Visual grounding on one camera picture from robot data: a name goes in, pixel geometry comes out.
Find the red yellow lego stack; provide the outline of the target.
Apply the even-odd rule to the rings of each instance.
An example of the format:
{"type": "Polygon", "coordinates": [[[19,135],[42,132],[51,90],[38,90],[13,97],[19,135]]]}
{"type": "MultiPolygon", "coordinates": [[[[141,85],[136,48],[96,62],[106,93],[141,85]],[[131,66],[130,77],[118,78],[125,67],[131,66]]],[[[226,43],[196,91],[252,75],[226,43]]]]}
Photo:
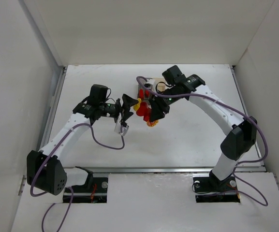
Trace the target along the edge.
{"type": "Polygon", "coordinates": [[[138,103],[133,106],[136,115],[142,117],[145,122],[150,121],[151,108],[145,101],[142,101],[141,98],[138,98],[138,103]]]}
{"type": "Polygon", "coordinates": [[[149,127],[154,127],[154,126],[156,126],[157,124],[158,124],[158,120],[155,120],[155,121],[147,121],[147,125],[149,126],[149,127]]]}

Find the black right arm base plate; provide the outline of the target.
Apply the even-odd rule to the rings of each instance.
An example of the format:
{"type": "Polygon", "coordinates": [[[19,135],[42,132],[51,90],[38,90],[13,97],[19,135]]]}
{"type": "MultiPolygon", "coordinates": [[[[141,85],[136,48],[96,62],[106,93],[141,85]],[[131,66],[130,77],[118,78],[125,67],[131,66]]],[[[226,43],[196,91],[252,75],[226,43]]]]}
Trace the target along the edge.
{"type": "Polygon", "coordinates": [[[240,203],[233,176],[218,183],[213,182],[210,176],[195,176],[191,188],[197,203],[240,203]]]}

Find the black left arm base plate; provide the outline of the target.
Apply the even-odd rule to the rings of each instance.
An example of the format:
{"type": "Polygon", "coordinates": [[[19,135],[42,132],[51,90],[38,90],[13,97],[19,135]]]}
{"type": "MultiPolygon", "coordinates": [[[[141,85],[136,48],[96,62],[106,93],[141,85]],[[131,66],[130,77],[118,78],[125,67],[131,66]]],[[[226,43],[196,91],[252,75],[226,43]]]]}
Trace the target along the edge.
{"type": "Polygon", "coordinates": [[[96,174],[91,184],[72,186],[72,203],[107,203],[108,175],[96,174]]]}

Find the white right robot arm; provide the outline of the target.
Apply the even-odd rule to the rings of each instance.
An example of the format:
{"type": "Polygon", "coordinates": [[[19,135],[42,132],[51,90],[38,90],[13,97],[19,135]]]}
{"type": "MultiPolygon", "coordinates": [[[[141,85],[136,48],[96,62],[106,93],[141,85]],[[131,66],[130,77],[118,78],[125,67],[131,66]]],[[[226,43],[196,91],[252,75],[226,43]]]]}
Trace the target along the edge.
{"type": "Polygon", "coordinates": [[[185,99],[213,119],[226,136],[220,145],[221,156],[209,173],[209,185],[216,191],[231,175],[241,156],[255,144],[257,121],[254,118],[247,121],[240,114],[232,113],[222,101],[217,100],[205,81],[195,74],[186,77],[179,67],[174,65],[162,75],[170,87],[149,101],[150,121],[164,118],[169,113],[170,105],[184,95],[185,99]]]}

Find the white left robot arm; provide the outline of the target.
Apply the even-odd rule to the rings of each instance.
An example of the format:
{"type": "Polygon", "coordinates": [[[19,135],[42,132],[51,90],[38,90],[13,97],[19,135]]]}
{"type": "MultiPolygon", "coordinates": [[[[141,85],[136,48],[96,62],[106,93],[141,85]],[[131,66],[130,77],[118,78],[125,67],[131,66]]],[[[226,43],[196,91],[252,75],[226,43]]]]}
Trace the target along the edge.
{"type": "Polygon", "coordinates": [[[59,195],[65,188],[74,186],[92,187],[92,171],[78,166],[65,171],[61,161],[87,130],[94,131],[92,126],[101,117],[112,118],[115,132],[121,137],[127,133],[129,126],[126,121],[133,115],[131,108],[138,104],[138,100],[123,94],[121,99],[108,103],[110,93],[110,88],[94,84],[58,134],[39,151],[30,151],[27,156],[27,182],[31,196],[46,193],[59,195]]]}

